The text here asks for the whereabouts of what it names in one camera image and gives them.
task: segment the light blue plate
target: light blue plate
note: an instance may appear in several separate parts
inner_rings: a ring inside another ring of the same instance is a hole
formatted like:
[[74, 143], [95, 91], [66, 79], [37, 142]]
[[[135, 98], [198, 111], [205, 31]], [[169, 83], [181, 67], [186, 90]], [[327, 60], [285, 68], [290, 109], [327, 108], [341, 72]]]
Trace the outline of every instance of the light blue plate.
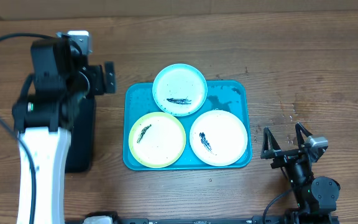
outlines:
[[[128, 138], [131, 127], [143, 115], [161, 111], [153, 100], [152, 85], [152, 83], [138, 83], [129, 87], [126, 93], [122, 158], [128, 168], [132, 170], [224, 169], [244, 167], [251, 161], [252, 145], [250, 136], [251, 131], [249, 129], [246, 90], [237, 81], [217, 80], [207, 81], [208, 95], [206, 101], [198, 111], [189, 116], [178, 117], [178, 120], [182, 123], [186, 132], [186, 146], [181, 157], [173, 164], [164, 168], [148, 168], [137, 162], [129, 150]], [[248, 135], [248, 143], [245, 153], [238, 161], [224, 167], [211, 166], [198, 159], [193, 150], [191, 150], [189, 142], [190, 128], [196, 118], [213, 109], [228, 111], [237, 116], [246, 127]]]
[[207, 91], [203, 74], [183, 63], [164, 68], [153, 82], [155, 103], [162, 111], [174, 116], [187, 116], [199, 110]]

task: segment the plastic tray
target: plastic tray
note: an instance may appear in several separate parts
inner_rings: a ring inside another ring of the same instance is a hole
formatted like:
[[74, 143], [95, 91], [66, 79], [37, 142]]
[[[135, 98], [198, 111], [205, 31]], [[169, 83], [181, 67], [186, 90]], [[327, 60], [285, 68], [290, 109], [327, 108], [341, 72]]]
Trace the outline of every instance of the plastic tray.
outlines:
[[[161, 111], [155, 104], [152, 87], [153, 83], [137, 83], [128, 88], [125, 97], [124, 112], [124, 145], [123, 160], [125, 165], [132, 170], [186, 170], [186, 169], [227, 169], [246, 166], [252, 158], [252, 145], [249, 129], [248, 107], [246, 90], [241, 83], [234, 80], [207, 81], [208, 95], [204, 105], [189, 116], [177, 117], [186, 131], [186, 147], [181, 157], [172, 165], [164, 168], [148, 168], [138, 163], [132, 156], [128, 145], [128, 136], [131, 127], [143, 115]], [[189, 131], [195, 119], [210, 110], [225, 110], [236, 115], [246, 127], [248, 134], [247, 150], [235, 163], [216, 167], [205, 164], [197, 158], [189, 143]]]

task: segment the white plate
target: white plate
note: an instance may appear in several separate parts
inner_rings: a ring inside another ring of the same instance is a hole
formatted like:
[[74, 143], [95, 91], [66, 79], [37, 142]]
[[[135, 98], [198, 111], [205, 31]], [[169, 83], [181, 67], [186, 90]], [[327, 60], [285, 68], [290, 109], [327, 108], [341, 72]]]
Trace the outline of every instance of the white plate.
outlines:
[[190, 129], [190, 146], [196, 156], [211, 166], [228, 166], [247, 149], [247, 130], [239, 118], [223, 110], [199, 116]]
[[196, 112], [205, 102], [206, 81], [197, 68], [183, 63], [170, 65], [155, 77], [153, 97], [158, 107], [174, 116]]
[[144, 166], [162, 168], [179, 159], [186, 145], [186, 133], [176, 117], [153, 112], [139, 118], [129, 133], [129, 149]]

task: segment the wooden table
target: wooden table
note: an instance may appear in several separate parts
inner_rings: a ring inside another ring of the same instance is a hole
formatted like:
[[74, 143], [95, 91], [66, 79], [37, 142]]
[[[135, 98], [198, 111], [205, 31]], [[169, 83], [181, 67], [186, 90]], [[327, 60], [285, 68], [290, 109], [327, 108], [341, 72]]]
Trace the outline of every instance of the wooden table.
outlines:
[[[289, 188], [280, 170], [260, 159], [270, 126], [283, 149], [295, 148], [295, 123], [329, 139], [313, 166], [342, 186], [341, 223], [358, 223], [358, 11], [122, 17], [0, 22], [0, 35], [86, 29], [94, 37], [91, 64], [116, 64], [118, 92], [97, 98], [91, 170], [65, 179], [65, 217], [98, 210], [122, 217], [239, 218], [261, 215]], [[0, 43], [0, 115], [33, 70], [33, 39]], [[235, 79], [247, 90], [253, 158], [243, 169], [134, 172], [122, 161], [124, 95], [152, 82], [165, 66], [185, 62], [208, 80]], [[16, 143], [0, 127], [0, 222], [15, 223], [20, 163]], [[293, 197], [269, 214], [295, 207]]]

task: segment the wood grain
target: wood grain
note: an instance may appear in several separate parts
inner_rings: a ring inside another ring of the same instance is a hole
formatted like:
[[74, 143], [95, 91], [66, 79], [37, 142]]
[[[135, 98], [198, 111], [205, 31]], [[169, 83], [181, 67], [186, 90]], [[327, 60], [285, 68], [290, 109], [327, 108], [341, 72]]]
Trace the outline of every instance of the wood grain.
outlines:
[[348, 10], [358, 0], [0, 0], [0, 21]]
[[[260, 215], [289, 188], [280, 171], [259, 158], [262, 129], [270, 126], [283, 149], [294, 148], [300, 121], [329, 139], [313, 170], [341, 184], [335, 212], [341, 223], [358, 223], [358, 11], [0, 22], [0, 35], [54, 35], [68, 29], [93, 34], [90, 62], [116, 63], [118, 91], [97, 99], [93, 167], [66, 176], [66, 218], [97, 210], [148, 218]], [[32, 71], [31, 41], [0, 43], [0, 115], [9, 124], [11, 106]], [[177, 62], [194, 65], [209, 80], [235, 79], [245, 86], [255, 139], [247, 167], [134, 172], [124, 165], [126, 90], [151, 82], [164, 66]], [[0, 223], [16, 222], [19, 166], [17, 146], [0, 127]], [[269, 213], [294, 206], [291, 196]]]

